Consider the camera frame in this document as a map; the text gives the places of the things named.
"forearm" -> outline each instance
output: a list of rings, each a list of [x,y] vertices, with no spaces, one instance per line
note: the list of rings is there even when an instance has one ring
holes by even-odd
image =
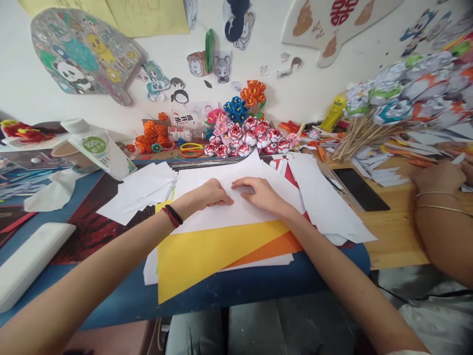
[[[447,194],[426,194],[417,205],[432,205],[463,210],[461,203]],[[420,207],[415,222],[427,254],[442,272],[462,285],[473,288],[473,221],[454,211]]]
[[[193,211],[182,201],[172,206],[186,219]],[[0,330],[0,354],[62,354],[89,314],[173,230],[159,212],[89,256]]]
[[[366,275],[300,213],[281,216],[320,276],[365,331],[379,354],[427,351],[401,315]]]

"bracelet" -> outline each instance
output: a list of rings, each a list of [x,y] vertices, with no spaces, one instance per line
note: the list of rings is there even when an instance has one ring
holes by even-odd
[[[418,198],[421,197],[421,196],[424,196],[424,195],[427,195],[427,194],[431,194],[431,193],[441,193],[441,194],[444,194],[444,195],[450,195],[450,196],[455,197],[455,198],[458,200],[458,196],[457,196],[457,195],[451,194],[450,192],[443,192],[443,191],[421,192],[420,194],[415,195],[415,198],[418,199]]]
[[[417,206],[417,207],[418,207],[418,208],[419,208],[419,207],[428,207],[428,208],[437,208],[437,209],[440,209],[440,210],[453,211],[453,212],[458,212],[458,213],[466,214],[467,216],[473,218],[473,214],[469,214],[469,213],[463,212],[462,210],[451,209],[451,208],[449,208],[449,207],[434,206],[434,205],[420,205],[420,206]]]
[[[179,222],[180,225],[182,225],[184,222],[182,221],[182,218],[180,215],[177,214],[177,212],[172,208],[170,205],[165,205],[164,208],[171,213],[171,215]]]
[[[171,220],[171,223],[172,225],[174,226],[174,228],[178,228],[179,227],[179,222],[177,221],[177,219],[174,218],[173,215],[171,215],[171,212],[169,212],[166,208],[162,208],[161,209],[162,211],[164,211],[165,214],[168,215],[169,219]]]

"yellow bottle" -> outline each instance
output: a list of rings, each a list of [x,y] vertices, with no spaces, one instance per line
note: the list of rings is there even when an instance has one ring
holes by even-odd
[[[345,95],[338,95],[335,97],[334,103],[329,108],[327,115],[324,118],[324,121],[320,125],[325,132],[331,132],[334,130],[335,125],[338,122],[338,119],[343,115],[343,109],[346,107],[346,98]]]

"panda drawing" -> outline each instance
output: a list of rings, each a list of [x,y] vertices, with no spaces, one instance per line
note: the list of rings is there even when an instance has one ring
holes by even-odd
[[[78,94],[85,94],[86,90],[95,91],[93,85],[85,75],[69,60],[53,64],[58,74],[66,79]]]

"chinese character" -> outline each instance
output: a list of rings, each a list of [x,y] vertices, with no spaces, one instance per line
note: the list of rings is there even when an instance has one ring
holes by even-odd
[[[335,0],[330,13],[332,25],[340,26],[343,24],[357,4],[358,0]]]

